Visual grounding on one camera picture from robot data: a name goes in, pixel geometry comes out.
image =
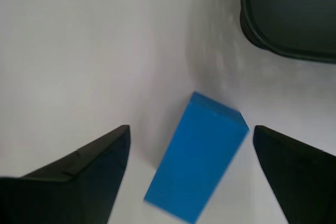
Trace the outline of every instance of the foam block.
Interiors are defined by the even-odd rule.
[[[145,201],[195,223],[248,131],[238,111],[195,92]]]

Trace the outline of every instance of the blue block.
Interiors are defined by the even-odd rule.
[[[195,92],[145,200],[195,223],[248,131],[238,111]]]

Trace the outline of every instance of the black object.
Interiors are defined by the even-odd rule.
[[[336,157],[264,126],[254,147],[289,224],[336,223]]]
[[[241,28],[286,57],[336,62],[336,0],[241,0]]]
[[[123,125],[21,178],[0,178],[1,224],[106,224],[126,169]]]

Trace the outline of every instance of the white table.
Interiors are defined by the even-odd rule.
[[[251,45],[239,0],[0,0],[0,175],[21,176],[120,124],[129,165],[110,223],[179,223],[143,197],[191,93],[336,154],[336,67]],[[199,223],[284,224],[252,133]]]

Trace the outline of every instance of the blue rectangular block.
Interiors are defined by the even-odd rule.
[[[248,131],[238,111],[195,92],[145,200],[195,223]]]

